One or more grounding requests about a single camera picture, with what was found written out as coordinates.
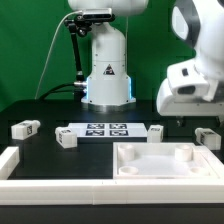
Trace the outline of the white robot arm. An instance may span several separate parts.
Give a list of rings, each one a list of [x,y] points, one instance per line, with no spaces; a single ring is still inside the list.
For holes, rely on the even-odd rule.
[[[149,0],[68,0],[78,32],[91,32],[92,73],[83,103],[105,110],[132,103],[125,71],[125,38],[109,22],[137,15]],[[224,115],[224,0],[176,0],[172,30],[196,56],[171,65],[156,107],[162,116]]]

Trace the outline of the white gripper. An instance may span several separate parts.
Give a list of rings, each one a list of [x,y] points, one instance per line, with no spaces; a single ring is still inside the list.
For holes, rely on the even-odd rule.
[[[160,88],[156,99],[157,111],[161,116],[177,116],[176,124],[178,127],[185,126],[184,116],[217,116],[217,125],[224,127],[224,101],[221,102],[187,102],[177,101],[172,94],[168,80],[165,79]]]

